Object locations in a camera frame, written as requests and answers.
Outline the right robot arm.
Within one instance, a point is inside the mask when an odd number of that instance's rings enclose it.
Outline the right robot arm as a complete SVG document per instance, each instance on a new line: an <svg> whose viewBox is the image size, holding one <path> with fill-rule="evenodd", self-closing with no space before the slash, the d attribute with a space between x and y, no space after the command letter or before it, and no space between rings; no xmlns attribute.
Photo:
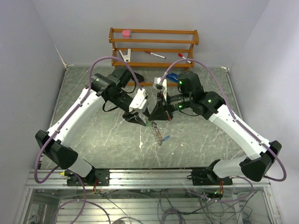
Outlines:
<svg viewBox="0 0 299 224"><path fill-rule="evenodd" d="M249 180L261 181L280 152L281 144L277 140L270 142L253 131L229 109L224 98L218 93L204 91L196 73L182 72L177 76L177 80L179 94L169 96L166 81L161 78L154 79L153 86L160 92L149 119L171 121L175 111L190 108L196 116L202 116L222 129L245 152L243 157L218 159L208 167L197 169L192 173L192 179L215 185L223 178L243 175Z"/></svg>

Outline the round metal keyring disc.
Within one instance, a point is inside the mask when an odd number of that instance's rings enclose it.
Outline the round metal keyring disc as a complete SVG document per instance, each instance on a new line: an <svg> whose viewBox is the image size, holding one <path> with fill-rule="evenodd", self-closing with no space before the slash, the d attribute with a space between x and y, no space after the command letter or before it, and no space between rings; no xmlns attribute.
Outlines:
<svg viewBox="0 0 299 224"><path fill-rule="evenodd" d="M150 130L152 132L152 134L155 137L155 142L161 146L163 143L163 137L159 131L159 128L157 126L157 124L154 121L149 121L148 119L146 119L146 124L149 123L150 124Z"/></svg>

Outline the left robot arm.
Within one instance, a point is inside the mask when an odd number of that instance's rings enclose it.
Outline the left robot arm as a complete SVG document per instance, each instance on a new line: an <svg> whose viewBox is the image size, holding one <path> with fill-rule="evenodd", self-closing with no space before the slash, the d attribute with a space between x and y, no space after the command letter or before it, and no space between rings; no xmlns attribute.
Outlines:
<svg viewBox="0 0 299 224"><path fill-rule="evenodd" d="M40 130L36 134L44 155L58 167L77 173L84 185L95 181L93 166L71 149L71 143L77 130L91 115L104 108L106 102L111 102L124 111L123 118L127 122L145 125L139 114L149 116L146 90L139 89L134 97L123 90L132 77L130 70L123 66L118 66L108 76L92 75L91 84L82 90L66 114L48 131Z"/></svg>

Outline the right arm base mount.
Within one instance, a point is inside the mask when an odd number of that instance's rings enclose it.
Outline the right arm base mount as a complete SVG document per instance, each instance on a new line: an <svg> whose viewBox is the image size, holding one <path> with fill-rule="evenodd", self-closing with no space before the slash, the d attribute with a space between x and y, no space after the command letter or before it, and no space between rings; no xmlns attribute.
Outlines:
<svg viewBox="0 0 299 224"><path fill-rule="evenodd" d="M208 167L194 167L191 168L191 173L186 177L191 180L193 186L206 186L206 185L232 185L233 181L230 177L219 178L213 171L214 166L220 161L217 159L213 161Z"/></svg>

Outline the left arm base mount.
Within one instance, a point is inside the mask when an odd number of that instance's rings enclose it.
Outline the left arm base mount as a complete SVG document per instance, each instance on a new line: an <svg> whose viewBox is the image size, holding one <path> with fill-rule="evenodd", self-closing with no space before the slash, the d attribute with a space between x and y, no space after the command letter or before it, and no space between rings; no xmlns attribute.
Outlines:
<svg viewBox="0 0 299 224"><path fill-rule="evenodd" d="M77 176L69 170L65 170L62 175L67 177L67 186L81 186ZM86 177L80 177L85 186L108 186L110 172L108 169L93 168Z"/></svg>

